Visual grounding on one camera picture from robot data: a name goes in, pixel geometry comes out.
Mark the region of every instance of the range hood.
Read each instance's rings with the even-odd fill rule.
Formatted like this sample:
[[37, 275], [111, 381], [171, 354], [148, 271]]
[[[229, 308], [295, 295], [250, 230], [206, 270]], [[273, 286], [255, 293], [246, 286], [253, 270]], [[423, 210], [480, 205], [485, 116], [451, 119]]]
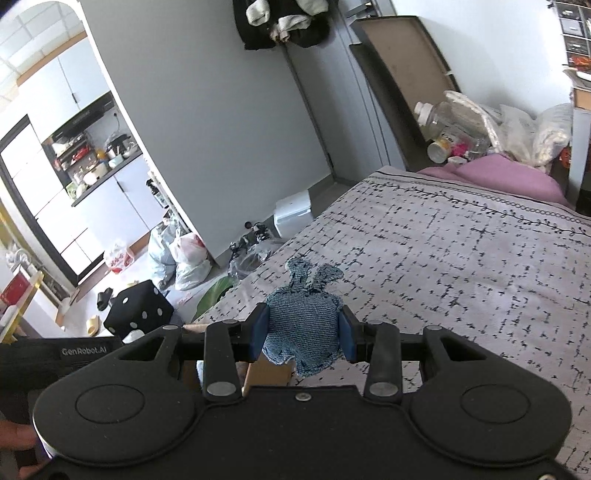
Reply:
[[114, 106], [113, 95], [110, 92], [104, 94], [58, 128], [51, 136], [52, 141], [55, 143], [68, 142], [102, 118], [105, 112], [111, 110]]

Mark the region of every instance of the patterned bedsheet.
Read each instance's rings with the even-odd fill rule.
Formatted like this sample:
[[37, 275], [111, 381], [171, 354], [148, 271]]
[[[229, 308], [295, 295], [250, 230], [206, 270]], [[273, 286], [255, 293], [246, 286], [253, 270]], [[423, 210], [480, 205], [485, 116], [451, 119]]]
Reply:
[[[591, 221], [562, 206], [385, 167], [359, 183], [199, 321], [244, 319], [305, 255], [360, 320], [440, 324], [554, 382], [573, 427], [558, 460], [591, 480]], [[363, 386], [344, 359], [293, 383]], [[404, 365], [405, 388], [420, 385]]]

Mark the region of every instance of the gray floor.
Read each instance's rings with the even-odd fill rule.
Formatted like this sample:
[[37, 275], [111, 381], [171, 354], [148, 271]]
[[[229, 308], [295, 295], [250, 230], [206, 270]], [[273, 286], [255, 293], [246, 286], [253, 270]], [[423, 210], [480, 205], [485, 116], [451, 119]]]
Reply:
[[333, 202], [341, 195], [349, 191], [350, 187], [342, 183], [333, 183], [325, 191], [311, 199], [312, 215], [314, 218], [319, 217]]

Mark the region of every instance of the rabbit ear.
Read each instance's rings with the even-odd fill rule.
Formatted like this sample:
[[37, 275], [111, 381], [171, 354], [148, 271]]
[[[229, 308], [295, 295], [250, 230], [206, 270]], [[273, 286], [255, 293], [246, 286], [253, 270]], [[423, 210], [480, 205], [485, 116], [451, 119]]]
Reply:
[[296, 290], [302, 290], [308, 281], [308, 274], [312, 270], [312, 264], [303, 257], [291, 257], [286, 266], [290, 269], [290, 286]]
[[322, 291], [330, 282], [340, 280], [344, 276], [345, 274], [340, 268], [325, 263], [324, 265], [321, 265], [316, 271], [316, 275], [314, 275], [310, 289]]

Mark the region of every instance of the ceiling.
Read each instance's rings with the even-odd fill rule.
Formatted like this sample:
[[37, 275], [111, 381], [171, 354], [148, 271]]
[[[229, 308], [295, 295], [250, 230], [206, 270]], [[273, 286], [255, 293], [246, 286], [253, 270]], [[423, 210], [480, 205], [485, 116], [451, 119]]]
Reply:
[[78, 16], [61, 2], [45, 2], [13, 20], [0, 20], [0, 112], [18, 95], [17, 78], [83, 31]]

